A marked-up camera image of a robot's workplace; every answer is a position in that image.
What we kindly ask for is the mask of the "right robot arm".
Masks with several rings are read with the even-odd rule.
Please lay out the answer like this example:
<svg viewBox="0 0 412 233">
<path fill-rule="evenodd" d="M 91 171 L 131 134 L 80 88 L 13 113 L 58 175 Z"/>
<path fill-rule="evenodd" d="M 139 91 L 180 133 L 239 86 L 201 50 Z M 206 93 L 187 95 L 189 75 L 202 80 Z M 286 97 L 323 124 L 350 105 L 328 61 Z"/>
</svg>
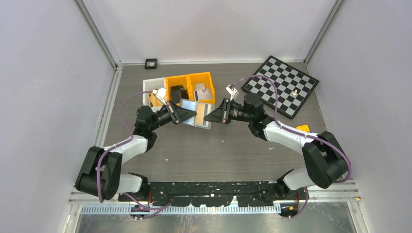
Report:
<svg viewBox="0 0 412 233">
<path fill-rule="evenodd" d="M 342 175 L 350 176 L 351 164 L 332 133 L 305 132 L 276 121 L 265 113 L 256 94 L 247 94 L 243 104 L 224 99 L 205 120 L 220 124 L 232 120 L 247 122 L 255 137 L 281 144 L 303 156 L 304 167 L 287 172 L 277 181 L 277 192 L 283 199 L 290 199 L 300 188 L 316 185 L 326 189 Z"/>
</svg>

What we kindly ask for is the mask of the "clear plastic card holder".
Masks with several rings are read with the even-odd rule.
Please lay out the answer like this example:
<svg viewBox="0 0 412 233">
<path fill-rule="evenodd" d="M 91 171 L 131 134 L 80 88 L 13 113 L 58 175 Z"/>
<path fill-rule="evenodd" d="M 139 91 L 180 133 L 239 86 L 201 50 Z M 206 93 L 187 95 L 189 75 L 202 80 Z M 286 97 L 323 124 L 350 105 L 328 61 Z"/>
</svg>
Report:
<svg viewBox="0 0 412 233">
<path fill-rule="evenodd" d="M 204 120 L 204 118 L 215 109 L 214 104 L 181 99 L 180 107 L 196 112 L 195 116 L 187 119 L 183 124 L 210 130 L 211 122 Z"/>
</svg>

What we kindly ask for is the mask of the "tan credit card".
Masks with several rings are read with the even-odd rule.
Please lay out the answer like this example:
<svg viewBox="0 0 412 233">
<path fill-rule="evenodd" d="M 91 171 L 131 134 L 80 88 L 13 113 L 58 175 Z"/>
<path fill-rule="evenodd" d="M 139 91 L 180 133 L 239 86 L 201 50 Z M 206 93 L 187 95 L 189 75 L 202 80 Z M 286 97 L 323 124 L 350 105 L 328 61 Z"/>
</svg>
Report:
<svg viewBox="0 0 412 233">
<path fill-rule="evenodd" d="M 197 107 L 196 107 L 197 115 L 195 116 L 194 126 L 209 129 L 211 127 L 211 124 L 209 121 L 205 120 L 205 116 L 211 113 L 213 110 L 214 110 L 214 104 L 202 103 L 202 102 L 197 103 Z"/>
</svg>

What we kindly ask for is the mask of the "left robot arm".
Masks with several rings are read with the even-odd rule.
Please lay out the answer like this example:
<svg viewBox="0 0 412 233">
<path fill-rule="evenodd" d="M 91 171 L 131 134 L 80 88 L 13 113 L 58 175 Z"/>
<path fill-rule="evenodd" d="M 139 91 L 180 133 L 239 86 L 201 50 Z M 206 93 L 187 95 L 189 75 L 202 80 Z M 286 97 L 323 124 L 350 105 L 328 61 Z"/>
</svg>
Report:
<svg viewBox="0 0 412 233">
<path fill-rule="evenodd" d="M 156 129 L 168 123 L 180 124 L 196 115 L 196 111 L 171 101 L 156 112 L 149 106 L 139 107 L 130 137 L 109 147 L 88 149 L 75 182 L 76 190 L 98 197 L 99 201 L 123 193 L 130 193 L 138 201 L 145 200 L 149 195 L 147 178 L 134 173 L 122 174 L 122 165 L 154 146 Z"/>
</svg>

